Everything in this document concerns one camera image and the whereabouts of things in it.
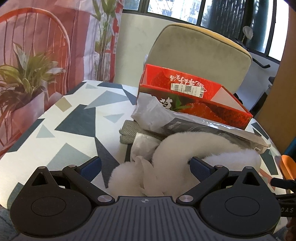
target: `barcode label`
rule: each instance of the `barcode label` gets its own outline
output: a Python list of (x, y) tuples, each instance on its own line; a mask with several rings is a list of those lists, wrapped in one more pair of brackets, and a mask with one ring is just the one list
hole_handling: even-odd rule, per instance
[(194, 85), (183, 85), (171, 83), (170, 89), (173, 91), (178, 91), (181, 93), (193, 95), (202, 98), (205, 88), (201, 86)]
[(192, 86), (191, 85), (185, 85), (184, 92), (191, 92)]

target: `red cardboard box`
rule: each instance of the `red cardboard box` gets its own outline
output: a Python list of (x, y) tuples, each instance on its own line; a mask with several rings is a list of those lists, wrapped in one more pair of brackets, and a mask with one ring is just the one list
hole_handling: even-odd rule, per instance
[(221, 84), (147, 64), (139, 92), (151, 94), (167, 109), (245, 129), (253, 117)]

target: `tree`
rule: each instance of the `tree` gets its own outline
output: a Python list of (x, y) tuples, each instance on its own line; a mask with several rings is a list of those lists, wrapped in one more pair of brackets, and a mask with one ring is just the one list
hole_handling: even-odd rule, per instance
[(204, 12), (204, 14), (202, 16), (202, 22), (201, 22), (202, 27), (205, 27), (205, 28), (209, 27), (211, 8), (212, 8), (212, 5), (208, 5), (207, 11)]
[(124, 9), (138, 10), (140, 0), (125, 0)]

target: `white fluffy toy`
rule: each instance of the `white fluffy toy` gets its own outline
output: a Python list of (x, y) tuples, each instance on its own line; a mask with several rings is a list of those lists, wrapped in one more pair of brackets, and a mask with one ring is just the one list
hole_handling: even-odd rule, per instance
[(188, 162), (197, 156), (208, 164), (223, 165), (231, 171), (252, 166), (259, 171), (261, 157), (254, 150), (243, 150), (224, 137), (206, 132), (182, 132), (165, 138), (156, 148), (152, 164), (141, 156), (116, 167), (108, 191), (118, 196), (178, 196), (199, 182)]

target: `metal screw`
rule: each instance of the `metal screw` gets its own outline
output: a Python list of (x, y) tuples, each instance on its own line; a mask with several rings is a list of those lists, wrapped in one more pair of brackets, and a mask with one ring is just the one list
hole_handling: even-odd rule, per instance
[(192, 196), (190, 196), (190, 195), (182, 195), (182, 196), (179, 197), (179, 200), (181, 202), (192, 202), (193, 199), (194, 198)]
[(99, 202), (110, 202), (112, 201), (112, 197), (109, 195), (101, 195), (98, 197)]

